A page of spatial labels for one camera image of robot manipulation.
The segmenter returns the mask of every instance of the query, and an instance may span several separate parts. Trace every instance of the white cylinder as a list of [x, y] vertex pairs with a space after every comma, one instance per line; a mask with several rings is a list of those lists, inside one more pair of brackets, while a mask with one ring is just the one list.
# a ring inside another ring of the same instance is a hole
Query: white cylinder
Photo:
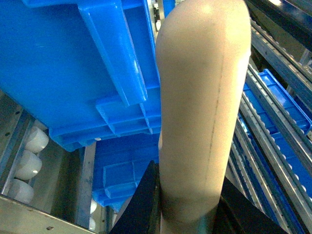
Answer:
[[90, 231], [94, 231], [96, 229], [96, 222], [94, 221], [93, 218], [90, 217], [90, 221], [89, 221], [89, 230]]
[[15, 177], [22, 180], [33, 178], [41, 170], [42, 161], [34, 153], [24, 150]]
[[43, 123], [41, 123], [39, 120], [35, 120], [33, 126], [40, 128], [41, 130], [46, 130], [48, 129]]
[[13, 179], [8, 197], [29, 204], [34, 197], [34, 189], [19, 179]]
[[36, 154], [43, 150], [47, 146], [48, 142], [49, 137], [43, 132], [43, 130], [34, 126], [32, 127], [30, 135], [27, 139], [25, 149]]
[[94, 211], [96, 211], [97, 209], [97, 202], [93, 200], [93, 198], [91, 199], [91, 208], [90, 208], [90, 214], [93, 214]]

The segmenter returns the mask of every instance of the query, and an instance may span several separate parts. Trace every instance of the beige cylindrical object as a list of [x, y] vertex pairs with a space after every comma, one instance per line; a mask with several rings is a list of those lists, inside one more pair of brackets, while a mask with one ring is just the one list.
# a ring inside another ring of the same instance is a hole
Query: beige cylindrical object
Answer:
[[219, 202], [251, 48], [243, 0], [186, 0], [156, 41], [163, 234], [194, 234]]

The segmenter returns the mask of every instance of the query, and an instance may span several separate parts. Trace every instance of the metal beam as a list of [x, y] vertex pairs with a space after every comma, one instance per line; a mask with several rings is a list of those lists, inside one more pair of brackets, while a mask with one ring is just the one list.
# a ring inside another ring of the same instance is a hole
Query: metal beam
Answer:
[[96, 153], [96, 143], [93, 143], [92, 145], [85, 147], [78, 188], [79, 192], [78, 192], [75, 223], [87, 229], [89, 228], [89, 220], [90, 220], [95, 153]]
[[92, 234], [93, 232], [0, 195], [0, 233]]
[[10, 167], [9, 166], [6, 167], [6, 170], [9, 173], [7, 174], [7, 178], [6, 178], [5, 183], [4, 183], [2, 190], [1, 190], [1, 194], [3, 194], [3, 195], [7, 195], [9, 192], [12, 181], [14, 179], [16, 168], [17, 168], [18, 164], [20, 163], [20, 160], [23, 156], [23, 151], [24, 151], [24, 148], [26, 145], [26, 140], [30, 134], [30, 130], [31, 130], [33, 123], [34, 123], [33, 119], [25, 111], [23, 111], [23, 112], [24, 113], [22, 113], [22, 115], [21, 115], [22, 118], [20, 119], [20, 121], [23, 121], [24, 120], [23, 116], [26, 115], [27, 119], [25, 121], [25, 124], [27, 124], [27, 125], [25, 127], [25, 131], [23, 132], [23, 136], [22, 136], [21, 142], [18, 146], [17, 153], [15, 155], [11, 155], [11, 157], [14, 158], [14, 161]]
[[246, 0], [312, 51], [312, 17], [285, 0]]
[[240, 180], [240, 177], [238, 175], [238, 172], [237, 172], [237, 168], [236, 166], [233, 164], [233, 161], [232, 161], [232, 157], [229, 157], [229, 164], [228, 164], [230, 170], [232, 171], [233, 173], [233, 177], [235, 178], [235, 180], [237, 181], [237, 185], [239, 186], [239, 190], [241, 191], [241, 193], [247, 198], [247, 195], [246, 195], [246, 192], [244, 190], [244, 187], [243, 187], [243, 184], [242, 184], [242, 181]]

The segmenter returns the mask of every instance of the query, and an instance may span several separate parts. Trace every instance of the blue bin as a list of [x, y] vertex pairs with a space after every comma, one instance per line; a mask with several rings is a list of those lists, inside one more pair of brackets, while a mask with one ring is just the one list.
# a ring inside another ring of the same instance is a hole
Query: blue bin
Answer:
[[132, 196], [151, 160], [158, 163], [159, 134], [138, 134], [97, 143], [93, 198], [118, 207]]
[[[259, 73], [262, 80], [265, 82], [270, 91], [275, 95], [277, 100], [289, 112], [290, 116], [296, 121], [299, 128], [301, 128], [305, 134], [312, 129], [312, 121], [303, 112], [294, 99], [288, 94], [288, 92], [282, 87], [282, 85], [275, 79], [268, 69], [264, 69], [262, 73]], [[269, 115], [261, 106], [256, 96], [252, 93], [247, 84], [244, 85], [244, 92], [249, 101], [253, 104], [261, 120], [264, 122], [266, 128], [270, 131], [270, 134], [278, 133], [278, 128], [274, 125]]]
[[146, 0], [4, 0], [0, 21], [0, 89], [64, 149], [160, 132]]
[[167, 17], [169, 13], [174, 9], [176, 5], [175, 0], [163, 0], [163, 5], [164, 5], [164, 15]]
[[303, 103], [303, 101], [298, 97], [295, 96], [294, 101], [300, 106], [300, 108], [307, 114], [307, 116], [312, 119], [312, 111]]
[[275, 185], [275, 187], [276, 187], [277, 195], [280, 196], [280, 198], [281, 198], [281, 200], [282, 200], [282, 204], [279, 204], [279, 205], [282, 205], [282, 206], [285, 207], [285, 209], [286, 209], [286, 210], [288, 211], [288, 213], [290, 214], [290, 218], [291, 218], [292, 222], [298, 227], [298, 230], [300, 230], [299, 233], [300, 233], [300, 234], [303, 234], [304, 231], [303, 231], [303, 229], [302, 229], [302, 227], [301, 227], [301, 225], [300, 225], [298, 219], [296, 218], [296, 215], [295, 215], [295, 213], [293, 212], [293, 209], [291, 208], [290, 204], [288, 203], [288, 201], [287, 201], [287, 199], [286, 199], [286, 197], [285, 197], [285, 195], [284, 195], [284, 192], [282, 191], [282, 189], [281, 189], [280, 186], [278, 185], [278, 183], [277, 183], [277, 181], [276, 181], [276, 178], [275, 178], [274, 174], [272, 173], [272, 171], [270, 170], [270, 167], [269, 167], [269, 165], [267, 164], [267, 162], [266, 162], [266, 160], [265, 160], [263, 154], [261, 153], [261, 151], [260, 151], [260, 149], [259, 149], [257, 143], [255, 142], [254, 139], [252, 139], [251, 142], [252, 142], [252, 145], [253, 145], [253, 147], [254, 147], [256, 153], [257, 153], [258, 156], [259, 156], [259, 159], [260, 159], [261, 163], [263, 164], [263, 166], [265, 167], [266, 171], [268, 172], [268, 174], [269, 174], [269, 176], [270, 176], [270, 178], [271, 178], [271, 180], [272, 180], [272, 183], [273, 183], [273, 184]]

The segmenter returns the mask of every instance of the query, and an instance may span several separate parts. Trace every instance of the metal bar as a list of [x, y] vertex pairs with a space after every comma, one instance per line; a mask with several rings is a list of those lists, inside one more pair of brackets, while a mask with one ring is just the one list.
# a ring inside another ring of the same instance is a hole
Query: metal bar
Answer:
[[281, 47], [277, 41], [273, 39], [266, 31], [264, 31], [257, 23], [251, 20], [252, 32], [260, 34], [263, 37], [264, 42], [271, 44], [292, 66], [294, 66], [306, 79], [312, 82], [312, 73], [310, 69], [306, 69], [301, 62], [297, 62], [292, 55], [287, 53], [286, 49]]
[[312, 15], [312, 5], [311, 0], [287, 0], [291, 4], [295, 5], [299, 9], [303, 10], [310, 16]]
[[0, 195], [0, 233], [93, 234], [93, 232]]
[[312, 17], [285, 0], [246, 0], [312, 51]]
[[299, 62], [302, 64], [302, 66], [307, 66], [310, 59], [311, 59], [310, 51], [308, 49], [305, 49]]
[[236, 121], [235, 134], [237, 139], [242, 146], [245, 155], [253, 169], [253, 172], [260, 183], [262, 191], [264, 192], [274, 214], [277, 218], [279, 225], [288, 233], [298, 234], [300, 233], [298, 228], [293, 224], [290, 214], [285, 210], [283, 206], [283, 201], [276, 190], [275, 185], [272, 183], [270, 175], [268, 174], [266, 168], [261, 163], [261, 160], [253, 148], [248, 136], [246, 135], [244, 129], [239, 122]]
[[246, 83], [312, 176], [312, 144], [250, 65]]
[[240, 180], [239, 175], [238, 175], [238, 173], [237, 173], [237, 168], [236, 168], [235, 165], [233, 164], [232, 157], [229, 157], [229, 166], [230, 166], [230, 169], [231, 169], [231, 171], [232, 171], [232, 173], [233, 173], [233, 175], [234, 175], [234, 178], [235, 178], [236, 181], [237, 181], [237, 185], [239, 186], [238, 189], [242, 192], [242, 194], [243, 194], [245, 197], [247, 197], [246, 192], [245, 192], [245, 190], [244, 190], [244, 187], [243, 187], [243, 185], [242, 185], [242, 181]]
[[27, 114], [22, 112], [20, 106], [9, 110], [9, 112], [0, 113], [0, 177], [6, 168], [8, 159], [27, 118]]
[[13, 164], [12, 164], [10, 169], [7, 167], [7, 169], [9, 170], [9, 174], [8, 174], [7, 179], [4, 183], [4, 186], [2, 187], [2, 190], [1, 190], [1, 194], [3, 194], [3, 195], [7, 195], [9, 192], [9, 189], [10, 189], [11, 184], [12, 184], [12, 180], [14, 179], [16, 168], [17, 168], [18, 164], [20, 163], [20, 160], [21, 160], [22, 155], [23, 155], [23, 151], [24, 151], [24, 148], [26, 145], [26, 140], [30, 134], [30, 130], [31, 130], [33, 123], [34, 123], [33, 119], [31, 119], [29, 115], [27, 116], [27, 118], [28, 118], [27, 127], [26, 127], [25, 133], [22, 137], [22, 140], [20, 142], [19, 149], [18, 149], [16, 155], [13, 156], [13, 157], [15, 157]]
[[264, 156], [271, 164], [277, 181], [286, 192], [288, 202], [297, 210], [299, 221], [305, 230], [312, 233], [312, 202], [244, 93], [239, 111], [254, 139], [261, 146]]
[[106, 213], [106, 228], [105, 228], [105, 230], [106, 230], [106, 233], [109, 233], [114, 226], [114, 224], [113, 224], [114, 211], [112, 208], [107, 206], [105, 208], [105, 213]]
[[245, 197], [249, 200], [249, 201], [253, 201], [253, 198], [252, 198], [252, 195], [250, 194], [250, 191], [247, 187], [247, 184], [245, 182], [245, 179], [244, 179], [244, 176], [242, 175], [242, 172], [240, 171], [239, 167], [238, 167], [238, 164], [237, 164], [237, 161], [236, 161], [236, 158], [235, 156], [233, 155], [233, 152], [230, 151], [230, 156], [229, 158], [231, 159], [234, 167], [236, 168], [236, 171], [237, 171], [237, 175], [238, 175], [238, 178], [239, 178], [239, 181], [241, 182], [241, 185], [243, 187], [243, 191], [245, 193]]
[[165, 21], [165, 10], [164, 10], [164, 2], [163, 0], [158, 0], [158, 7], [159, 7], [159, 17], [160, 17], [160, 22], [161, 25], [164, 23]]
[[90, 220], [95, 152], [96, 143], [93, 143], [84, 149], [75, 219], [77, 225], [87, 229], [89, 228]]
[[249, 189], [249, 192], [251, 194], [251, 197], [252, 197], [252, 200], [253, 200], [253, 204], [254, 206], [256, 206], [259, 210], [261, 210], [263, 213], [264, 212], [264, 209], [263, 209], [263, 206], [259, 200], [259, 197], [257, 195], [257, 192], [254, 188], [254, 185], [252, 184], [251, 180], [250, 180], [250, 177], [248, 175], [248, 172], [246, 171], [246, 168], [245, 168], [245, 165], [244, 165], [244, 162], [243, 162], [243, 159], [241, 157], [241, 155], [239, 154], [236, 146], [234, 145], [234, 143], [232, 142], [232, 145], [231, 145], [231, 151], [234, 155], [234, 158], [236, 159], [236, 162], [238, 164], [238, 167], [239, 167], [239, 170], [241, 171], [243, 177], [244, 177], [244, 180], [247, 184], [247, 187]]
[[7, 186], [7, 178], [10, 175], [10, 169], [14, 162], [14, 158], [16, 156], [17, 147], [19, 147], [19, 144], [21, 142], [21, 137], [24, 134], [24, 127], [25, 122], [28, 118], [28, 114], [26, 111], [22, 111], [21, 114], [19, 111], [13, 113], [13, 117], [11, 118], [13, 120], [13, 126], [8, 126], [5, 131], [3, 131], [2, 137], [5, 137], [5, 135], [11, 135], [10, 139], [7, 141], [4, 141], [4, 145], [2, 145], [3, 151], [0, 157], [0, 192], [4, 192], [4, 187]]
[[293, 88], [295, 93], [307, 105], [312, 106], [312, 75], [310, 74], [310, 70], [304, 69], [291, 58], [283, 48], [253, 21], [252, 45]]

